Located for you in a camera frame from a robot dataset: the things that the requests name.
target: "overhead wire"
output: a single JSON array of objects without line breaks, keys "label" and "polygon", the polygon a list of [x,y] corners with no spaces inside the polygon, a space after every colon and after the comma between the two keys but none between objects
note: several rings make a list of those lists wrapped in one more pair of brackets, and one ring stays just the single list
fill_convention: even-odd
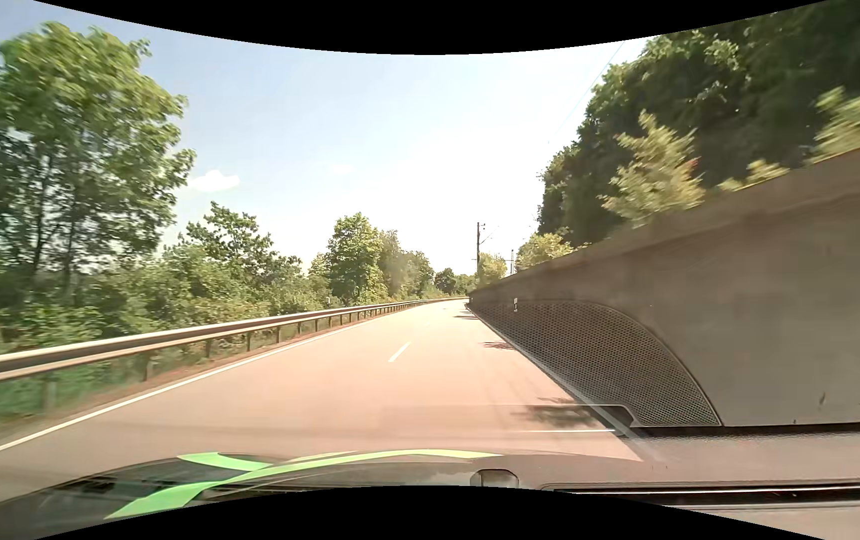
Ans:
[{"label": "overhead wire", "polygon": [[623,46],[624,46],[624,44],[625,44],[626,42],[627,42],[627,41],[626,41],[625,39],[624,39],[623,41],[620,41],[620,46],[618,46],[618,47],[616,48],[616,50],[615,50],[615,51],[613,51],[613,54],[612,54],[612,55],[610,55],[610,59],[609,59],[609,60],[607,60],[607,61],[606,61],[606,63],[604,64],[604,66],[600,68],[600,73],[597,73],[597,76],[593,78],[593,80],[592,80],[592,82],[590,83],[590,85],[586,87],[586,91],[585,91],[585,92],[583,92],[583,95],[582,95],[582,96],[580,96],[580,100],[579,100],[579,101],[577,101],[577,103],[573,104],[573,108],[571,108],[571,109],[570,109],[570,112],[567,114],[566,118],[563,118],[563,121],[562,121],[562,122],[560,122],[559,127],[558,127],[558,128],[556,128],[556,131],[554,131],[554,132],[553,132],[553,134],[552,134],[552,135],[550,135],[550,138],[548,138],[548,139],[547,139],[547,145],[549,145],[549,144],[550,144],[550,142],[553,140],[553,138],[554,138],[554,137],[556,137],[556,134],[558,134],[558,133],[559,133],[559,131],[560,131],[561,129],[563,129],[563,126],[566,124],[566,121],[567,121],[567,120],[569,120],[569,119],[570,119],[570,117],[573,115],[573,111],[575,111],[575,110],[577,109],[577,107],[580,105],[580,103],[582,103],[582,102],[583,102],[583,98],[585,98],[585,97],[586,97],[586,94],[588,94],[588,93],[590,92],[590,89],[593,87],[593,85],[595,85],[595,84],[597,83],[597,80],[599,80],[599,79],[600,79],[600,77],[602,77],[602,76],[603,76],[603,74],[604,74],[604,70],[606,69],[606,67],[607,67],[607,66],[609,66],[609,65],[610,65],[610,63],[612,63],[612,62],[613,62],[613,59],[615,59],[615,58],[616,58],[616,54],[620,52],[620,49],[622,49],[622,48],[623,48]]}]

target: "metal guardrail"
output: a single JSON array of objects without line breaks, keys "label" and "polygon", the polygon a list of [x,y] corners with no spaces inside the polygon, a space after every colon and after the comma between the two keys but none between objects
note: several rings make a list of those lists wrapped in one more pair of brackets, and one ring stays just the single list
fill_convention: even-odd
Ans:
[{"label": "metal guardrail", "polygon": [[460,300],[465,297],[435,298],[430,300],[408,300],[395,301],[391,303],[377,303],[374,305],[355,305],[352,307],[338,307],[322,311],[309,311],[304,313],[292,313],[290,315],[277,315],[262,319],[250,319],[247,321],[236,321],[231,323],[220,323],[216,325],[194,326],[181,329],[157,331],[153,333],[141,333],[124,337],[100,339],[85,343],[74,343],[59,347],[46,349],[22,350],[0,354],[0,382],[41,373],[51,372],[58,369],[73,367],[93,362],[104,362],[121,357],[128,357],[140,353],[148,353],[159,349],[166,349],[179,345],[187,345],[198,341],[207,342],[209,351],[212,340],[229,338],[246,334],[246,350],[250,350],[250,337],[257,331],[266,331],[284,325],[296,324],[297,334],[302,323],[314,322],[315,332],[318,331],[319,321],[329,319],[332,323],[334,317],[340,316],[340,324],[343,324],[343,316],[348,316],[353,322],[361,317],[368,318],[384,313],[398,312],[404,308],[414,305],[431,304],[447,300]]}]

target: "road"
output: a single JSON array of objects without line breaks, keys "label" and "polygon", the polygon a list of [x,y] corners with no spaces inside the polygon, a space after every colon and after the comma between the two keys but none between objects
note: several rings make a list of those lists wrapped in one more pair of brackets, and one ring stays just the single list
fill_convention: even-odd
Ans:
[{"label": "road", "polygon": [[442,301],[257,353],[0,449],[0,500],[197,452],[488,448],[639,460],[601,424],[533,418],[567,400],[462,300]]}]

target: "sky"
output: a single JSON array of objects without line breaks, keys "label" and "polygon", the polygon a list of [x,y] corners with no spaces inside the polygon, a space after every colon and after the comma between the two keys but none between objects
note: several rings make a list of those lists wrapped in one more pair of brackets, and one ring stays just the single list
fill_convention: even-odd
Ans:
[{"label": "sky", "polygon": [[256,215],[274,249],[306,267],[336,220],[361,212],[437,271],[458,274],[474,271],[477,222],[488,237],[482,249],[507,259],[535,231],[539,175],[576,136],[586,91],[614,53],[615,63],[631,61],[646,41],[492,55],[335,53],[0,0],[0,42],[46,21],[148,39],[143,72],[189,98],[177,124],[197,161],[164,243],[216,201]]}]

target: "white lane marking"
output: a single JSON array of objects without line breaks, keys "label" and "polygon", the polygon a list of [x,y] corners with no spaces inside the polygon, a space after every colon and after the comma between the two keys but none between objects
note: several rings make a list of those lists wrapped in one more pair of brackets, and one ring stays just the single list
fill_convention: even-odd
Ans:
[{"label": "white lane marking", "polygon": [[527,434],[602,434],[615,431],[615,429],[524,429],[524,433]]},{"label": "white lane marking", "polygon": [[143,394],[143,395],[137,396],[137,397],[132,398],[132,399],[127,399],[126,401],[121,401],[121,402],[116,403],[116,404],[112,404],[109,407],[93,411],[90,414],[80,416],[79,418],[74,418],[73,420],[69,420],[69,421],[64,422],[64,423],[59,423],[57,425],[54,425],[53,427],[47,427],[46,429],[43,429],[42,431],[38,431],[36,433],[31,433],[30,435],[27,435],[26,437],[23,437],[23,438],[15,440],[15,441],[10,441],[6,444],[0,445],[0,452],[2,452],[4,450],[8,450],[10,448],[13,448],[14,446],[17,446],[17,445],[21,445],[21,444],[28,442],[28,441],[31,441],[33,439],[52,434],[53,432],[56,432],[58,430],[62,430],[63,428],[68,428],[69,426],[72,426],[73,424],[79,424],[80,422],[83,422],[84,420],[89,420],[91,418],[100,416],[100,414],[104,414],[104,413],[107,413],[110,411],[115,411],[121,407],[128,406],[130,404],[135,404],[135,402],[145,400],[147,398],[156,396],[157,394],[162,394],[164,392],[172,390],[173,388],[179,388],[179,387],[183,387],[183,385],[195,383],[195,382],[200,381],[202,379],[206,379],[207,377],[212,377],[213,375],[216,375],[218,373],[222,373],[224,371],[227,371],[227,370],[230,370],[230,369],[233,369],[236,367],[240,367],[240,366],[248,364],[250,362],[255,362],[255,361],[265,359],[266,357],[276,355],[277,353],[281,353],[283,351],[288,351],[288,350],[292,349],[293,347],[299,347],[300,345],[305,345],[307,343],[316,341],[317,339],[327,338],[329,336],[334,336],[334,335],[337,335],[341,332],[348,331],[350,329],[359,328],[363,325],[369,324],[369,323],[376,321],[376,320],[377,319],[370,319],[370,320],[364,321],[362,323],[357,323],[355,325],[342,327],[339,329],[335,329],[333,331],[328,331],[327,333],[318,335],[316,337],[304,339],[303,341],[298,341],[296,343],[293,343],[292,345],[287,345],[286,347],[280,347],[279,349],[273,349],[273,350],[270,350],[267,352],[263,352],[262,354],[257,354],[256,356],[254,356],[252,358],[240,360],[239,362],[230,364],[228,366],[221,367],[220,369],[215,369],[213,371],[208,371],[208,372],[203,373],[203,374],[198,374],[197,376],[194,376],[193,378],[188,378],[188,379],[183,380],[181,382],[178,382],[176,384],[171,384],[170,386],[164,386],[163,388],[160,388],[158,390],[153,390],[152,392],[148,392],[147,394]]},{"label": "white lane marking", "polygon": [[409,341],[408,341],[408,342],[406,342],[406,343],[403,345],[403,347],[400,347],[400,350],[398,350],[398,351],[397,351],[393,356],[391,356],[391,357],[389,358],[389,361],[390,361],[390,362],[395,361],[395,360],[397,359],[397,357],[399,357],[399,355],[401,355],[401,354],[403,353],[403,351],[407,350],[407,347],[410,347],[410,342],[409,342]]}]

